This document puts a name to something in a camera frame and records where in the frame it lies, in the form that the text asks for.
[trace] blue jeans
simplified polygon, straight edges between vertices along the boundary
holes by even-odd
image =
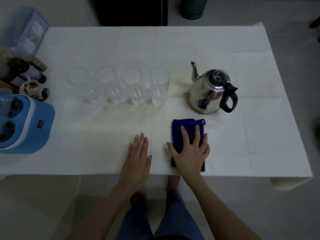
[[[190,240],[205,240],[177,191],[167,193],[165,214],[153,237],[163,235],[180,235]],[[149,238],[152,238],[152,231],[146,210],[140,204],[134,204],[127,211],[115,240]]]

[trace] kettle handle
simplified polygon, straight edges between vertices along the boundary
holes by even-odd
[[[220,105],[219,107],[227,112],[227,113],[231,113],[235,107],[237,106],[238,104],[238,96],[235,94],[235,91],[238,89],[238,88],[235,88],[231,83],[229,82],[226,82],[223,84],[223,87],[225,88],[225,91],[223,92],[223,95],[222,95],[222,98],[221,98],[221,101],[220,101]],[[232,108],[229,108],[228,105],[227,105],[227,101],[229,99],[229,97],[231,98],[232,100]]]

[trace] kettle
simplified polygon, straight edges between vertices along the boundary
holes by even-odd
[[[231,113],[238,103],[235,91],[238,89],[230,83],[230,77],[224,70],[209,70],[198,75],[194,62],[192,66],[193,85],[189,90],[189,102],[191,107],[202,114],[211,114],[218,109]],[[228,99],[231,98],[233,104],[229,108]]]

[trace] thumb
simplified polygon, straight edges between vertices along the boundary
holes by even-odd
[[[146,167],[145,167],[145,169],[144,169],[145,179],[148,178],[149,173],[150,173],[151,159],[152,159],[152,155],[150,155],[150,156],[148,156],[148,157],[146,158]]]
[[[167,147],[168,147],[168,150],[169,150],[171,156],[173,158],[177,158],[178,153],[177,153],[176,149],[174,149],[174,146],[172,145],[172,143],[167,142]]]

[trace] white tablecloth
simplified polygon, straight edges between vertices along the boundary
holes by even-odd
[[[127,144],[144,132],[153,155],[151,174],[173,174],[166,142],[173,119],[205,119],[211,148],[208,176],[312,177],[304,147],[263,26],[83,27],[48,30],[37,56],[49,67],[48,103],[56,117],[48,143],[30,155],[2,155],[0,173],[119,173]],[[224,69],[238,87],[228,114],[204,115],[187,102],[191,65],[199,72]],[[170,69],[169,99],[151,104],[94,107],[67,86],[66,73],[83,66],[91,74],[113,66],[118,75],[136,66]]]

